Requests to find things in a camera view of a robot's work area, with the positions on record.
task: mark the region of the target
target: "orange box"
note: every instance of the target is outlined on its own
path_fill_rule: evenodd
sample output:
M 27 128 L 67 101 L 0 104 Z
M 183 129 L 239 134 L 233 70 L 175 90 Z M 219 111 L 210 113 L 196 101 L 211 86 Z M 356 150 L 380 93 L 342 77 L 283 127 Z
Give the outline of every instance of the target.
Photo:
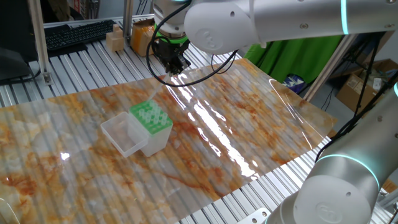
M 141 57 L 146 56 L 147 46 L 154 35 L 154 19 L 147 19 L 144 21 L 135 22 L 132 26 L 130 46 Z M 152 48 L 149 49 L 149 55 L 154 52 Z

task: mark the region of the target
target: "plastic sheet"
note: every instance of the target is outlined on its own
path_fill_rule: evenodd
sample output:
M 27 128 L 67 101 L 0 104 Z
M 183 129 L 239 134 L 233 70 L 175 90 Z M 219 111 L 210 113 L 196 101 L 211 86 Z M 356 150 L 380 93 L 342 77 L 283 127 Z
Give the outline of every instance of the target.
M 242 59 L 198 85 L 163 86 L 154 100 L 174 122 L 166 148 L 123 158 L 100 124 L 157 85 L 147 79 L 1 108 L 2 218 L 175 223 L 315 147 L 335 122 Z

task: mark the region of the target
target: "keyboard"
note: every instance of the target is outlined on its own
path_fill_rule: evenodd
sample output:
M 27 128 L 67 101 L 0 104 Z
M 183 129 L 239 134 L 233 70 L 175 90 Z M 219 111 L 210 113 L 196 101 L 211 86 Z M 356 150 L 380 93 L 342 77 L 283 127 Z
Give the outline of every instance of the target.
M 108 32 L 113 32 L 114 24 L 116 24 L 114 21 L 107 20 L 47 34 L 45 36 L 47 50 L 58 50 L 92 40 L 105 39 Z

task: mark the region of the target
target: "green cloth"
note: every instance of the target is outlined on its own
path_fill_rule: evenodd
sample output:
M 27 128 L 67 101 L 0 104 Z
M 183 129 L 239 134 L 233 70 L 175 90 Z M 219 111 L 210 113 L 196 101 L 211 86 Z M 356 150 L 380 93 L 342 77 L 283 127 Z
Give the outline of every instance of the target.
M 340 39 L 341 36 L 337 35 L 275 41 L 265 57 L 266 50 L 256 44 L 251 46 L 244 58 L 280 83 L 289 74 L 298 75 L 306 83 L 310 83 L 328 63 Z

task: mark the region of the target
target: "clear plastic container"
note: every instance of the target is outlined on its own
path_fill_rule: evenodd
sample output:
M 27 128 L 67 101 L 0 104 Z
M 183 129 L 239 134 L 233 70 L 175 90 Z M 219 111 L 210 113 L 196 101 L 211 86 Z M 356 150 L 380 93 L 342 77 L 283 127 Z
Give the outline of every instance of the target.
M 104 134 L 124 156 L 141 150 L 151 156 L 164 149 L 173 121 L 152 100 L 134 105 L 129 110 L 101 124 Z
M 148 134 L 143 132 L 141 127 L 142 125 L 126 112 L 101 124 L 104 134 L 124 157 L 148 145 Z

